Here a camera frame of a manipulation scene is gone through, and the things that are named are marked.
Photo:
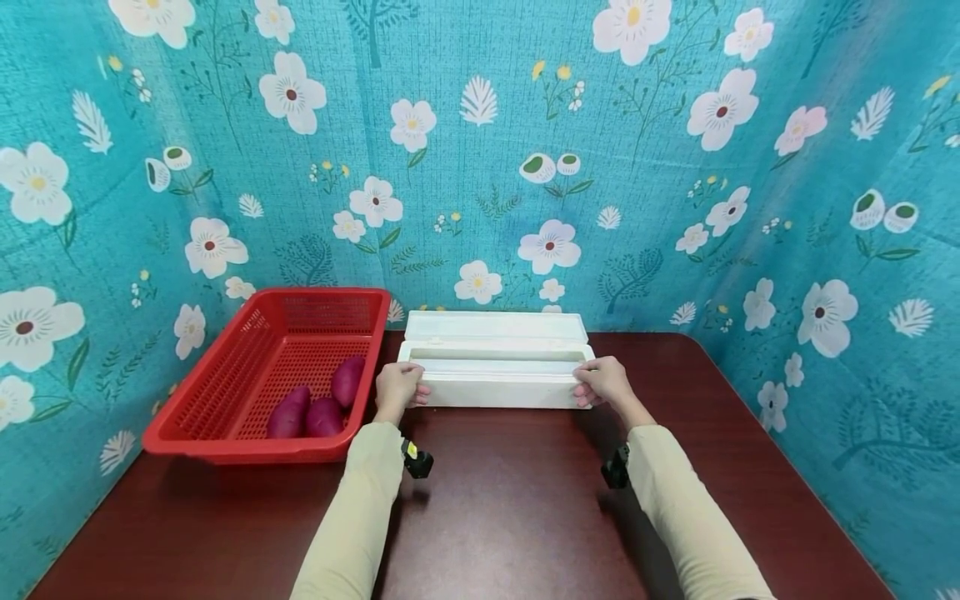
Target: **person's right hand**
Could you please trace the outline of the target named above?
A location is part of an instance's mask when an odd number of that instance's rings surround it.
[[[580,381],[580,385],[573,390],[577,406],[597,405],[606,401],[628,427],[655,422],[634,394],[627,372],[616,358],[604,356],[589,360],[577,367],[573,376]]]

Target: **finger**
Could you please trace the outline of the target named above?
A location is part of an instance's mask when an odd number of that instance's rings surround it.
[[[394,364],[397,367],[399,367],[400,372],[410,372],[413,369],[420,369],[421,371],[423,371],[423,367],[421,367],[417,363],[394,363]]]
[[[594,358],[585,363],[581,363],[581,365],[577,367],[575,371],[595,371],[600,369],[600,360],[601,359],[599,358]]]

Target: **basket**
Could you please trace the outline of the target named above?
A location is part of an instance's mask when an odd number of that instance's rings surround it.
[[[218,465],[343,460],[364,417],[389,303],[372,288],[257,292],[147,427],[143,447]],[[356,355],[367,362],[343,432],[266,439],[267,418],[291,390],[330,396],[334,370]]]

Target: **brown wooden table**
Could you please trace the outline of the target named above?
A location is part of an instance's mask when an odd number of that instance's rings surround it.
[[[402,339],[388,333],[381,362]],[[891,598],[706,353],[676,334],[592,334],[686,449],[780,600]],[[588,412],[419,409],[436,457],[407,476],[375,596],[385,600],[681,598],[669,556],[601,458],[623,441]],[[141,455],[32,600],[280,600],[342,465],[216,468]]]

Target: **yellow flower print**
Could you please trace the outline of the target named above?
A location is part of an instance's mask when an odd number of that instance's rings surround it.
[[[933,82],[932,84],[930,84],[930,87],[928,87],[928,88],[926,89],[926,94],[924,94],[924,98],[929,98],[929,97],[932,96],[933,94],[935,94],[935,93],[937,93],[938,91],[940,91],[941,89],[943,89],[944,86],[947,85],[947,84],[949,84],[949,83],[950,83],[950,75],[944,75],[943,77],[941,77],[941,78],[938,79],[937,81],[935,81],[935,82]]]

